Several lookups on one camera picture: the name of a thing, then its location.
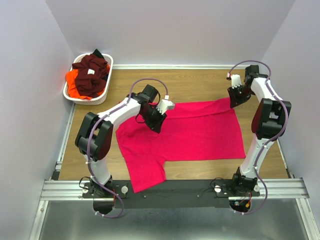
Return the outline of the pink t shirt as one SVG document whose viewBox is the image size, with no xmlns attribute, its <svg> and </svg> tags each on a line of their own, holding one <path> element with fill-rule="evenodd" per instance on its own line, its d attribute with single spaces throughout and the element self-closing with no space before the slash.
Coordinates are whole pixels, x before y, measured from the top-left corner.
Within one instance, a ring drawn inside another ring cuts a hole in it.
<svg viewBox="0 0 320 240">
<path fill-rule="evenodd" d="M 245 158 L 240 124 L 229 98 L 177 103 L 160 133 L 134 117 L 116 130 L 134 193 L 166 181 L 166 161 Z"/>
</svg>

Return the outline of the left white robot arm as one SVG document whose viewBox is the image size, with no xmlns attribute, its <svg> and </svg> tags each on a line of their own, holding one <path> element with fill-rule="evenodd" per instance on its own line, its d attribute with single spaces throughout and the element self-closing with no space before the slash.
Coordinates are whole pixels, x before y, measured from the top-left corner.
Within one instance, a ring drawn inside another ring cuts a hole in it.
<svg viewBox="0 0 320 240">
<path fill-rule="evenodd" d="M 89 182 L 81 186 L 82 196 L 91 199 L 117 197 L 107 166 L 114 130 L 130 118 L 141 117 L 142 124 L 159 134 L 166 112 L 174 106 L 168 95 L 161 98 L 159 91 L 148 84 L 139 93 L 129 92 L 124 100 L 106 111 L 88 112 L 75 138 L 75 146 L 84 156 L 90 173 Z"/>
</svg>

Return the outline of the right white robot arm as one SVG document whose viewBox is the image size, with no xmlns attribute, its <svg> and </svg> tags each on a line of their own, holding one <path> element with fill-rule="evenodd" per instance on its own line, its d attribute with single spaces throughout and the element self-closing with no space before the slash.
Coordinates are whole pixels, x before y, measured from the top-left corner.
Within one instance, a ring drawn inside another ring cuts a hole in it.
<svg viewBox="0 0 320 240">
<path fill-rule="evenodd" d="M 246 103 L 252 95 L 259 101 L 251 123 L 253 138 L 250 148 L 230 183 L 230 191 L 241 196 L 255 190 L 268 150 L 286 130 L 292 104 L 276 93 L 270 75 L 261 74 L 258 65 L 245 68 L 244 82 L 240 75 L 232 74 L 231 71 L 227 73 L 226 79 L 231 82 L 231 87 L 227 89 L 231 108 Z"/>
</svg>

